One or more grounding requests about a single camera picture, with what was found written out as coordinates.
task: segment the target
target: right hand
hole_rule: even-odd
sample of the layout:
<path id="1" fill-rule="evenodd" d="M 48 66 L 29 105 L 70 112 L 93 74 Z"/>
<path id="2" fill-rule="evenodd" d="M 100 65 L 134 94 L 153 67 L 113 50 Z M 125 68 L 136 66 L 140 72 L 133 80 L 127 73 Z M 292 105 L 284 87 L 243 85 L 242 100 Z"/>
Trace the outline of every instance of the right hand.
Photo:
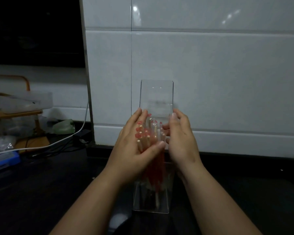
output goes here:
<path id="1" fill-rule="evenodd" d="M 178 109 L 173 109 L 169 124 L 164 125 L 163 128 L 169 129 L 167 136 L 170 138 L 167 138 L 166 142 L 169 144 L 170 157 L 183 174 L 193 166 L 203 166 L 187 115 Z"/>

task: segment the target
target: white plastic box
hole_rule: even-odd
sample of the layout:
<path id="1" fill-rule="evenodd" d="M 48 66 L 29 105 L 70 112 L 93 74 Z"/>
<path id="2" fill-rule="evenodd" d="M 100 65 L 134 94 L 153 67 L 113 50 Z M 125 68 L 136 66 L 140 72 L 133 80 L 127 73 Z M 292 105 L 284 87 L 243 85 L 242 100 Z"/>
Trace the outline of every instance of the white plastic box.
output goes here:
<path id="1" fill-rule="evenodd" d="M 52 93 L 44 91 L 3 92 L 0 96 L 0 108 L 5 114 L 43 110 L 53 107 Z"/>

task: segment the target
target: clear acrylic holder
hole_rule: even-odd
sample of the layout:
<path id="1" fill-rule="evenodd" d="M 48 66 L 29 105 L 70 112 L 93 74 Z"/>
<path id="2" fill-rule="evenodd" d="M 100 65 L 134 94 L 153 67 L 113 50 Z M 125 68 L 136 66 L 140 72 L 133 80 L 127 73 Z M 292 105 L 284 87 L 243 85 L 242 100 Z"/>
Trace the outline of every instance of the clear acrylic holder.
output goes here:
<path id="1" fill-rule="evenodd" d="M 146 132 L 152 132 L 151 137 L 156 141 L 164 141 L 162 124 L 166 124 L 169 115 L 172 114 L 173 81 L 142 80 L 139 106 L 147 109 L 151 114 L 146 122 L 143 122 Z M 138 141 L 147 142 L 144 136 Z M 141 178 L 135 182 L 133 210 L 169 213 L 173 178 L 173 165 L 164 161 L 164 153 L 162 153 L 151 162 Z"/>

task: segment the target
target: fingernail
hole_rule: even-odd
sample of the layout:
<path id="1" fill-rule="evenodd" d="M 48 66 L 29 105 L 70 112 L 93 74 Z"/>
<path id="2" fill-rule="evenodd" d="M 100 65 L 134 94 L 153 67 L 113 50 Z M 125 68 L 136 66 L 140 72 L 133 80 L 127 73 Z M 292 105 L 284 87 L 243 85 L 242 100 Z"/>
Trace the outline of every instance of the fingernail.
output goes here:
<path id="1" fill-rule="evenodd" d="M 164 146 L 165 146 L 165 142 L 163 142 L 163 141 L 160 141 L 157 145 L 157 147 L 159 147 L 159 148 L 163 148 Z"/>
<path id="2" fill-rule="evenodd" d="M 176 113 L 172 113 L 171 117 L 172 117 L 174 120 L 177 119 L 177 115 L 176 115 Z"/>

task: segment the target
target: white cable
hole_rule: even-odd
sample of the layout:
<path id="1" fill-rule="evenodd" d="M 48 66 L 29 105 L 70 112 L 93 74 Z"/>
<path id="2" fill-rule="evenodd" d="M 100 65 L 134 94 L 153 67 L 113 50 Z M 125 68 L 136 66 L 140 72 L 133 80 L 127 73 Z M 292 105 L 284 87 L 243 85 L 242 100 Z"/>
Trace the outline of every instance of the white cable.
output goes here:
<path id="1" fill-rule="evenodd" d="M 88 105 L 89 105 L 89 103 L 87 103 L 86 113 L 85 113 L 85 119 L 84 119 L 84 123 L 83 123 L 83 125 L 82 125 L 82 128 L 81 128 L 79 131 L 77 131 L 76 133 L 74 133 L 74 134 L 79 133 L 79 132 L 83 129 L 84 125 L 85 125 L 86 117 L 87 117 L 87 111 L 88 111 Z M 57 142 L 54 142 L 54 143 L 52 143 L 52 144 L 50 144 L 50 145 L 47 145 L 47 146 L 36 147 L 36 148 L 25 148 L 25 149 L 11 149 L 11 150 L 2 151 L 2 152 L 0 152 L 0 154 L 3 154 L 3 153 L 9 153 L 9 152 L 14 152 L 14 151 L 20 151 L 20 150 L 45 149 L 45 148 L 48 148 L 48 147 L 51 147 L 51 146 L 57 144 L 58 142 L 61 142 L 61 141 L 63 141 L 63 140 L 66 140 L 66 139 L 72 137 L 74 134 L 71 134 L 70 136 L 68 136 L 68 137 L 66 137 L 66 138 L 63 138 L 63 139 L 61 139 L 61 140 L 59 140 L 59 141 L 57 141 Z"/>

